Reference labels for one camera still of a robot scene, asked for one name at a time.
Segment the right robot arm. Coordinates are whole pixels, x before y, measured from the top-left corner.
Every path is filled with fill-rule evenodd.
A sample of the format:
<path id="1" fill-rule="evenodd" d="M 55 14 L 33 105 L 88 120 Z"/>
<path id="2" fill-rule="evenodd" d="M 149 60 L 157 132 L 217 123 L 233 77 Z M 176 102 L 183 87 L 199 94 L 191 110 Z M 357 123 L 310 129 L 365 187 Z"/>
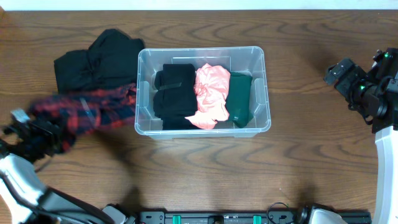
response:
<path id="1" fill-rule="evenodd" d="M 397 223 L 397 49 L 378 50 L 370 71 L 344 58 L 324 81 L 372 127 L 377 147 L 376 209 L 372 223 Z"/>

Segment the red navy plaid shirt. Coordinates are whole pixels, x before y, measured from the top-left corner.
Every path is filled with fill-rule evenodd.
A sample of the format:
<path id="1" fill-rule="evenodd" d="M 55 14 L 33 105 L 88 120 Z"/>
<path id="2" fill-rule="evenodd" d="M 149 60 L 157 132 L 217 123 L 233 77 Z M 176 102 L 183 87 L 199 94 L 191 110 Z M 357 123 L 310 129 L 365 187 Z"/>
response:
<path id="1" fill-rule="evenodd" d="M 78 136 L 134 124 L 136 84 L 53 95 L 33 102 L 28 112 L 37 118 L 57 119 L 64 129 L 60 152 L 67 152 Z"/>

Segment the salmon pink garment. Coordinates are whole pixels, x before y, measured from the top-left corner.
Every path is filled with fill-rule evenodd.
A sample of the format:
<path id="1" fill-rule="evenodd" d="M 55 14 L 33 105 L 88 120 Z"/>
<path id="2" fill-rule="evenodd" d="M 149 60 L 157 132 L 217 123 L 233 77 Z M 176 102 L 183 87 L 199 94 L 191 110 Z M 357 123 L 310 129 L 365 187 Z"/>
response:
<path id="1" fill-rule="evenodd" d="M 200 129 L 213 129 L 219 121 L 228 120 L 226 98 L 230 77 L 229 71 L 221 65 L 206 63 L 196 71 L 194 92 L 198 110 L 186 117 L 189 122 Z"/>

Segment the black cloth with band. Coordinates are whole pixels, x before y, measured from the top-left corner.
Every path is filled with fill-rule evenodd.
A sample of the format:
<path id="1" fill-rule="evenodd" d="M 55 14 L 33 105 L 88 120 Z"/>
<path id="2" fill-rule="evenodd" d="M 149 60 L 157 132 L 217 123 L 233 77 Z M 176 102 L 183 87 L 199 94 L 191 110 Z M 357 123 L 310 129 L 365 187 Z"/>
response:
<path id="1" fill-rule="evenodd" d="M 189 130 L 199 129 L 183 116 L 162 118 L 163 130 Z"/>

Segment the black cloth with strap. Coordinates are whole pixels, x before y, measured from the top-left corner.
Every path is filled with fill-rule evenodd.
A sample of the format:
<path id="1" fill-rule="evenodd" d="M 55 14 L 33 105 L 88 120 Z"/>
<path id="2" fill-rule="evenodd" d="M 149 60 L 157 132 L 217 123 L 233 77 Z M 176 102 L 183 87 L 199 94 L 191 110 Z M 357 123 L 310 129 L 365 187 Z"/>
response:
<path id="1" fill-rule="evenodd" d="M 154 81 L 157 90 L 153 98 L 155 116 L 184 118 L 194 115 L 198 110 L 195 79 L 195 67 L 190 63 L 163 64 Z"/>

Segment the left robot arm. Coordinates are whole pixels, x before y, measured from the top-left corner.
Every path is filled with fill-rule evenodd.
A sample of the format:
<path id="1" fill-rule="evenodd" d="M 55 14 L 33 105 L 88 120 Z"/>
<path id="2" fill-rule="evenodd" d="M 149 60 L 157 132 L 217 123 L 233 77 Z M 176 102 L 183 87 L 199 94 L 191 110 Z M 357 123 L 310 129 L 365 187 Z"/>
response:
<path id="1" fill-rule="evenodd" d="M 14 144 L 1 141 L 1 197 L 13 223 L 135 223 L 114 205 L 98 209 L 39 180 L 34 162 L 61 150 L 57 123 L 14 116 L 3 131 L 18 137 Z"/>

